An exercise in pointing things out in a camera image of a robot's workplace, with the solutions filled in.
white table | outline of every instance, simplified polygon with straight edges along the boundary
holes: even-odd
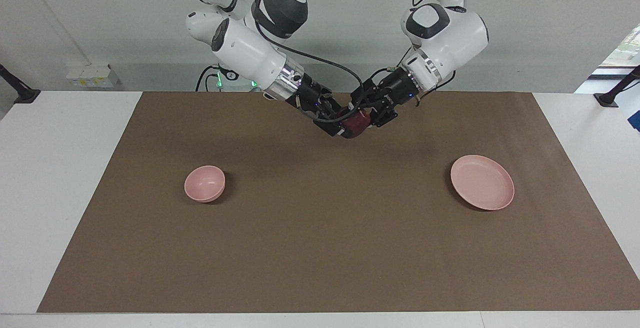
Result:
[[[36,314],[140,96],[43,91],[0,121],[0,327],[640,327],[640,310]],[[535,98],[638,274],[640,137],[591,95]]]

blue object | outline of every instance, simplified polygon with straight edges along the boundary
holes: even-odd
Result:
[[[629,118],[629,123],[631,123],[631,125],[640,132],[640,110],[635,112],[635,114]]]

window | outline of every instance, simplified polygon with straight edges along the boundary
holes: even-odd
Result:
[[[635,67],[640,64],[640,25],[615,48],[600,65],[602,68]]]

dark red object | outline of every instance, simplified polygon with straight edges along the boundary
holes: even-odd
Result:
[[[348,107],[343,107],[338,113],[345,114]],[[341,134],[346,139],[358,137],[371,125],[371,116],[364,110],[359,110],[349,118],[342,121],[344,132]]]

black base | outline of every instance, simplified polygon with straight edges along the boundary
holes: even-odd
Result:
[[[28,97],[28,98],[21,98],[18,97],[16,100],[14,100],[13,102],[17,105],[19,104],[26,104],[26,103],[31,103],[33,101],[36,100],[36,97],[38,97],[38,95],[40,94],[40,90],[39,89],[32,89],[31,92],[33,93],[32,96]]]
[[[616,102],[611,102],[611,103],[607,103],[607,102],[603,102],[601,100],[600,97],[604,96],[605,93],[594,93],[593,96],[596,98],[596,101],[598,101],[598,103],[602,106],[602,107],[607,107],[607,108],[611,108],[611,109],[617,109],[618,105],[616,104]]]

